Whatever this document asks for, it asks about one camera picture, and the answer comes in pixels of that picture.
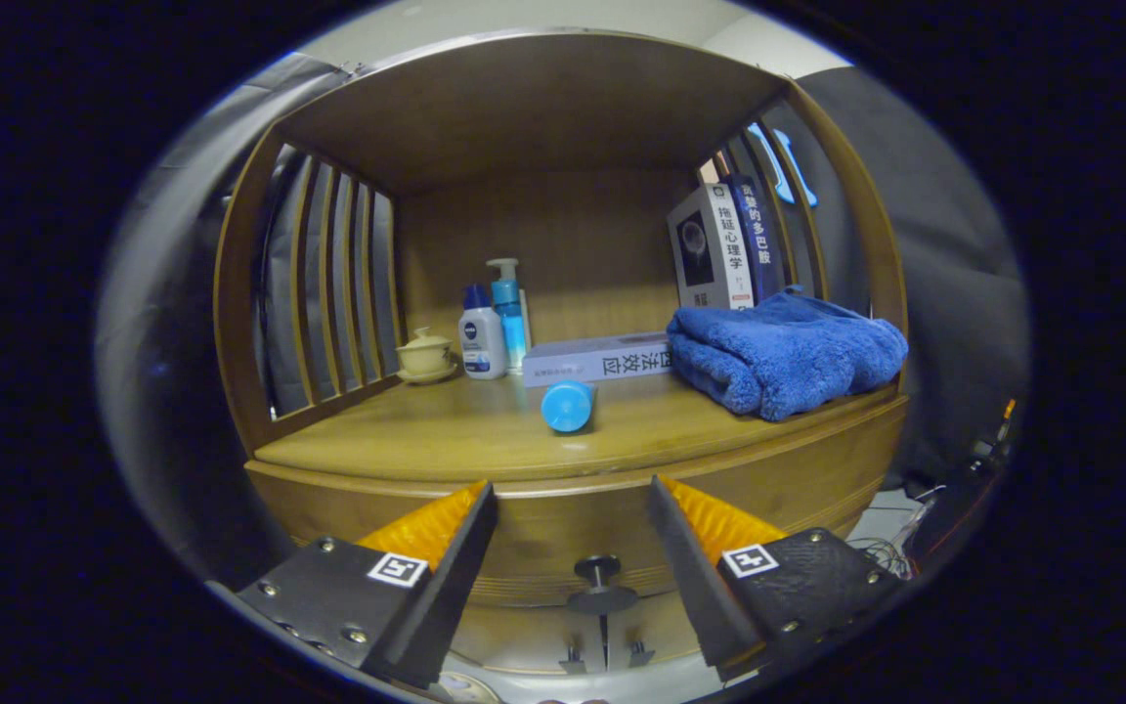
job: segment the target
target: white wall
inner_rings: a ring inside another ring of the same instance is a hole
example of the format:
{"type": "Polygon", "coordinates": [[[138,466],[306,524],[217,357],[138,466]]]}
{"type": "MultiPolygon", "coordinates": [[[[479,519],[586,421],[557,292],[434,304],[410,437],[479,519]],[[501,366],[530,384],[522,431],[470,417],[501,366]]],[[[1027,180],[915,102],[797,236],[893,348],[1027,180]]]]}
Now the white wall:
{"type": "Polygon", "coordinates": [[[552,26],[679,41],[795,78],[849,65],[794,28],[724,0],[397,0],[316,36],[300,52],[352,68],[456,36],[552,26]]]}
{"type": "Polygon", "coordinates": [[[300,52],[354,66],[456,36],[551,26],[609,28],[697,46],[745,14],[723,0],[399,0],[300,52]]]}
{"type": "Polygon", "coordinates": [[[700,45],[709,52],[792,78],[850,65],[848,60],[795,28],[750,12],[700,45]]]}

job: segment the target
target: blue bottle cap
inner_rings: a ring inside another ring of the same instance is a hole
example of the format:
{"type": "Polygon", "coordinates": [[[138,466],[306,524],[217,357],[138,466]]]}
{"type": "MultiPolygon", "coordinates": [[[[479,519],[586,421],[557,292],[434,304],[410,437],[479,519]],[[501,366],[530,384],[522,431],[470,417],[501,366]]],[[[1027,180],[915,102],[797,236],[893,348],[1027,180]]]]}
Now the blue bottle cap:
{"type": "Polygon", "coordinates": [[[593,411],[593,391],[577,381],[560,381],[542,396],[542,418],[560,433],[577,431],[589,422],[593,411]]]}
{"type": "Polygon", "coordinates": [[[489,294],[484,286],[473,284],[463,289],[463,309],[471,311],[473,308],[489,308],[489,294]]]}
{"type": "Polygon", "coordinates": [[[515,279],[498,279],[492,282],[492,303],[501,306],[503,303],[519,303],[519,285],[515,279]]]}

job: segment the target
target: book cover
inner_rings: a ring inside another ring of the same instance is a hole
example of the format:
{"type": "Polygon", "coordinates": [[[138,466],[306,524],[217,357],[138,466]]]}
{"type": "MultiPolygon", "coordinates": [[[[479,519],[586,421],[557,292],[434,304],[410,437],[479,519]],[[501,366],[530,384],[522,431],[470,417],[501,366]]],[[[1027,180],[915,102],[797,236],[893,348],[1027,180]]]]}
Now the book cover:
{"type": "Polygon", "coordinates": [[[667,217],[680,306],[751,308],[750,264],[727,184],[708,182],[667,217]]]}
{"type": "Polygon", "coordinates": [[[754,304],[759,304],[783,288],[779,253],[772,252],[770,240],[775,224],[768,217],[767,202],[750,175],[725,175],[721,179],[732,190],[738,206],[738,219],[750,257],[750,282],[754,304]]]}

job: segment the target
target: white book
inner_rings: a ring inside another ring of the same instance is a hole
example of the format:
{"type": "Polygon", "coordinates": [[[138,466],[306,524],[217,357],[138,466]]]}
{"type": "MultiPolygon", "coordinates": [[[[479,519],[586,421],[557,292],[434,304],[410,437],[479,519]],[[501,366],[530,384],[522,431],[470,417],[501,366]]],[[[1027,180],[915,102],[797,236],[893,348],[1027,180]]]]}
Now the white book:
{"type": "Polygon", "coordinates": [[[524,386],[563,380],[601,381],[667,374],[671,351],[665,332],[568,339],[533,346],[524,355],[524,386]]]}
{"type": "Polygon", "coordinates": [[[667,217],[680,306],[753,308],[750,259],[727,184],[708,182],[667,217]]]}

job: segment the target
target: saucer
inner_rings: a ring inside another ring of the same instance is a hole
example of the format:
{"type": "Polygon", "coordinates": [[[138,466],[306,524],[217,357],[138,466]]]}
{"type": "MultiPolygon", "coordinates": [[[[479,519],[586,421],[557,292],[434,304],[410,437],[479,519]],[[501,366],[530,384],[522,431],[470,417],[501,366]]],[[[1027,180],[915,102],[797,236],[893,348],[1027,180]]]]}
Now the saucer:
{"type": "Polygon", "coordinates": [[[403,369],[397,373],[397,378],[406,383],[435,383],[454,374],[457,368],[459,368],[458,365],[450,365],[448,369],[435,371],[435,373],[429,374],[406,374],[406,369],[403,369]]]}

